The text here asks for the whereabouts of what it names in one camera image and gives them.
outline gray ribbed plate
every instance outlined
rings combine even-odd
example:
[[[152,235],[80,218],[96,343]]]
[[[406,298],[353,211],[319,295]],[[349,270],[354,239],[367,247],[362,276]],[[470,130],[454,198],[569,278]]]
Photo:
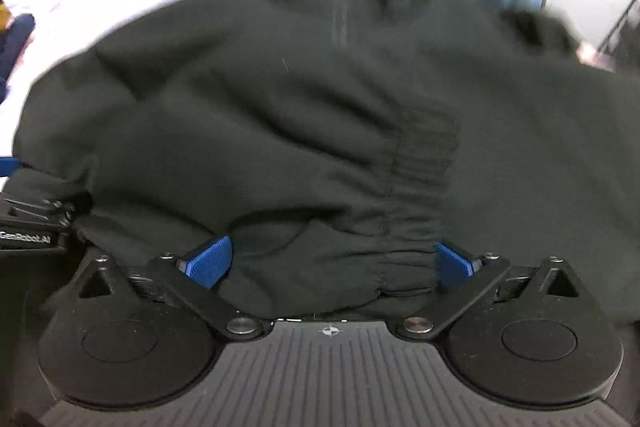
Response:
[[[460,383],[430,344],[383,323],[278,322],[232,344],[204,380],[152,409],[97,412],[60,402],[46,427],[628,427],[606,404],[519,410]]]

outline blue gripper pad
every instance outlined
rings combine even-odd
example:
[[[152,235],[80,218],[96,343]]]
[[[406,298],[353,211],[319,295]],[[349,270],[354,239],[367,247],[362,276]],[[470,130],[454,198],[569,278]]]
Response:
[[[0,156],[0,178],[11,176],[15,169],[20,166],[18,158],[11,158],[10,156]]]
[[[438,252],[438,275],[445,289],[455,288],[474,274],[474,265],[459,253],[442,244],[436,245]]]
[[[200,253],[182,257],[178,267],[190,279],[210,290],[229,270],[232,258],[231,239],[225,236]]]

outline silver bolt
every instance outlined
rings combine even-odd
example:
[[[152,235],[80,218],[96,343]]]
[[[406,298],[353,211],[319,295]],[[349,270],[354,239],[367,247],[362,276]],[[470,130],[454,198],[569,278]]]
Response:
[[[429,333],[433,330],[433,323],[424,317],[409,317],[404,320],[402,327],[409,333]]]
[[[236,335],[248,335],[257,331],[258,324],[249,317],[236,317],[228,322],[226,329]]]

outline black robotic device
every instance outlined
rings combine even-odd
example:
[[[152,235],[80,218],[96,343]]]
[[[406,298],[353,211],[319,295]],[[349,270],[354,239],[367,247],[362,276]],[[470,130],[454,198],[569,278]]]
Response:
[[[630,425],[605,401],[620,339],[555,257],[487,255],[398,322],[319,323],[242,314],[170,255],[132,270],[89,252],[38,343],[55,401],[15,426]]]

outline black garment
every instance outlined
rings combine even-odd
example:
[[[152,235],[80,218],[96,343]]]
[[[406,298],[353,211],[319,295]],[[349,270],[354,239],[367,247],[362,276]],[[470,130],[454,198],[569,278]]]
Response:
[[[78,229],[126,263],[229,233],[225,299],[329,312],[433,286],[460,126],[447,236],[564,257],[634,319],[640,89],[575,45],[472,0],[185,0],[33,87],[6,189],[88,190]]]

